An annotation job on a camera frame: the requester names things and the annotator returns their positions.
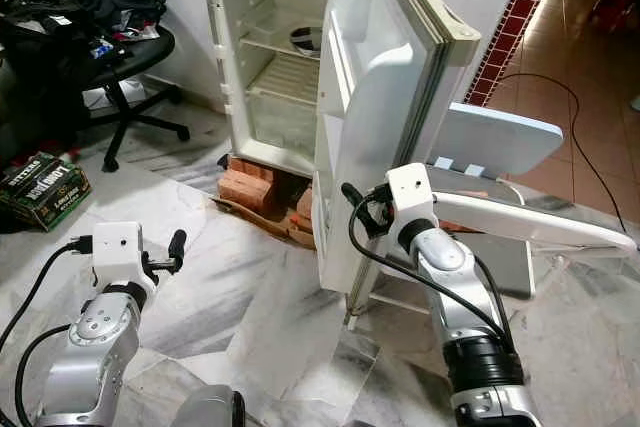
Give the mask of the silver fridge door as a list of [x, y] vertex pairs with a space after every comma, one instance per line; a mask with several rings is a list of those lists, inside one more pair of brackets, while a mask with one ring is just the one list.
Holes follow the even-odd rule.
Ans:
[[321, 31], [314, 215], [319, 277], [369, 307], [378, 264], [348, 238], [349, 184], [365, 194], [392, 168], [424, 162], [481, 42], [444, 0], [328, 0]]

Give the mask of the clear fridge crisper drawer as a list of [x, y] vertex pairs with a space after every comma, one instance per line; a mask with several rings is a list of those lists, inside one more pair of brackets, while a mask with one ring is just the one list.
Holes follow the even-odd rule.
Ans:
[[253, 139], [307, 158], [314, 157], [314, 107], [274, 95], [250, 95], [247, 108]]

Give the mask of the green printed carton box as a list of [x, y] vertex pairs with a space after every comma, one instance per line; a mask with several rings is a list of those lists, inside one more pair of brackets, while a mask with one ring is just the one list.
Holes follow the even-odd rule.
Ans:
[[74, 163], [49, 153], [33, 154], [0, 181], [0, 229], [51, 232], [91, 191], [90, 180]]

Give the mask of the grey left robot leg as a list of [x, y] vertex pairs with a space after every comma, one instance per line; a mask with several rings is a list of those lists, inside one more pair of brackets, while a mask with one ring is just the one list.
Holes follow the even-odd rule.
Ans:
[[180, 405], [170, 427], [246, 427], [246, 407], [229, 385], [206, 385]]

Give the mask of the black office chair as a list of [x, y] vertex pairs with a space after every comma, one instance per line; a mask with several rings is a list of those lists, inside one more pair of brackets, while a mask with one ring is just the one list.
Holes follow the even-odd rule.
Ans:
[[40, 113], [42, 133], [69, 144], [87, 127], [113, 124], [101, 170], [118, 170], [116, 159], [129, 126], [146, 124], [172, 131], [179, 142], [188, 127], [148, 115], [148, 108], [179, 103], [178, 87], [164, 87], [143, 101], [125, 98], [122, 81], [164, 61], [177, 39], [156, 26], [151, 39], [114, 40], [77, 0], [9, 0], [0, 6], [0, 42], [5, 61], [29, 107]]

